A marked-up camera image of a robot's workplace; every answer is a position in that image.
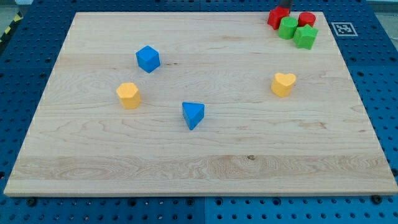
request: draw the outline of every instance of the blue triangular prism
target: blue triangular prism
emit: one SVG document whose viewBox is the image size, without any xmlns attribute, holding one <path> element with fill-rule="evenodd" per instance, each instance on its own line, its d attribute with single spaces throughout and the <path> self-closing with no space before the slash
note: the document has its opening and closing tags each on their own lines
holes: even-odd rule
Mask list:
<svg viewBox="0 0 398 224">
<path fill-rule="evenodd" d="M 205 116 L 205 105 L 202 103 L 182 103 L 182 113 L 190 130 L 193 130 Z"/>
</svg>

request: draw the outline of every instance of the yellow and black tape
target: yellow and black tape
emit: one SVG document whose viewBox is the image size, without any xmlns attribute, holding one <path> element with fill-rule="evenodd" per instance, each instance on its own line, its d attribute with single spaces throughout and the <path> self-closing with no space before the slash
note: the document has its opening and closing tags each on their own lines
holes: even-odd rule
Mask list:
<svg viewBox="0 0 398 224">
<path fill-rule="evenodd" d="M 21 23 L 21 20 L 22 20 L 22 14 L 21 12 L 18 12 L 17 15 L 14 17 L 14 19 L 11 21 L 10 25 L 6 28 L 6 30 L 0 37 L 0 55 L 6 49 L 8 42 L 10 41 L 12 35 L 14 35 L 15 31 L 17 30 L 17 27 Z"/>
</svg>

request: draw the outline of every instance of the wood grain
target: wood grain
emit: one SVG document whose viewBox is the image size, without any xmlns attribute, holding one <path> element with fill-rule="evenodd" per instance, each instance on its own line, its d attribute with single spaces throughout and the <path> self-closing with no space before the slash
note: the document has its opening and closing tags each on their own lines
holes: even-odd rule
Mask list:
<svg viewBox="0 0 398 224">
<path fill-rule="evenodd" d="M 397 184 L 325 17 L 312 50 L 266 12 L 76 14 L 4 191 L 26 197 L 392 195 Z M 160 52 L 151 74 L 136 63 Z M 294 73 L 291 95 L 271 91 Z M 124 110 L 116 89 L 142 102 Z M 206 104 L 189 131 L 182 101 Z"/>
</svg>

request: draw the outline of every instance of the blue pegboard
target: blue pegboard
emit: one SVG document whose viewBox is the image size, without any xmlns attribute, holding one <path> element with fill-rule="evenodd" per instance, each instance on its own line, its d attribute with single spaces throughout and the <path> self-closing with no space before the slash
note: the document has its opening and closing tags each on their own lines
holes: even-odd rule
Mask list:
<svg viewBox="0 0 398 224">
<path fill-rule="evenodd" d="M 0 56 L 0 189 L 78 11 L 269 11 L 279 0 L 35 0 Z M 335 36 L 393 173 L 398 175 L 398 53 L 363 0 L 296 0 L 358 36 Z M 393 197 L 8 198 L 0 223 L 397 223 Z"/>
</svg>

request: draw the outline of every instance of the green cylinder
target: green cylinder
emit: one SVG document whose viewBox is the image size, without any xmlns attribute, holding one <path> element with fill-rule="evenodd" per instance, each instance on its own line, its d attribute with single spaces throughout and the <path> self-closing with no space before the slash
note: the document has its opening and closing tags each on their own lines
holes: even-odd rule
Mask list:
<svg viewBox="0 0 398 224">
<path fill-rule="evenodd" d="M 293 38 L 298 24 L 298 20 L 293 17 L 283 17 L 278 30 L 279 37 L 285 40 Z"/>
</svg>

